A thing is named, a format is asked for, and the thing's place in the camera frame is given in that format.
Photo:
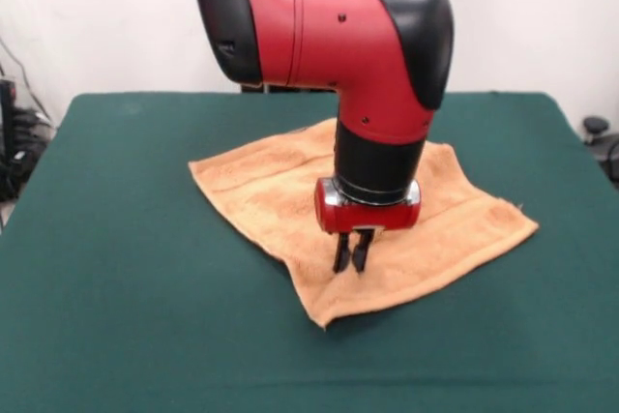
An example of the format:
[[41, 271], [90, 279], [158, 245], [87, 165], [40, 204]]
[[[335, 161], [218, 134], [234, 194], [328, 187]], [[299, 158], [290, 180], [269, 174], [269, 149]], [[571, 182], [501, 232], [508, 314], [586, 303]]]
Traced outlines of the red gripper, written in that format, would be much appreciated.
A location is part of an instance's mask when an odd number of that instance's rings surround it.
[[345, 197], [336, 189], [333, 178], [319, 178], [314, 189], [317, 222], [324, 232], [339, 235], [333, 272], [344, 271], [350, 261], [348, 233], [359, 230], [352, 263], [357, 273], [363, 273], [373, 241], [373, 229], [402, 230], [412, 227], [420, 215], [421, 200], [421, 189], [416, 180], [411, 182], [402, 201], [376, 206]]

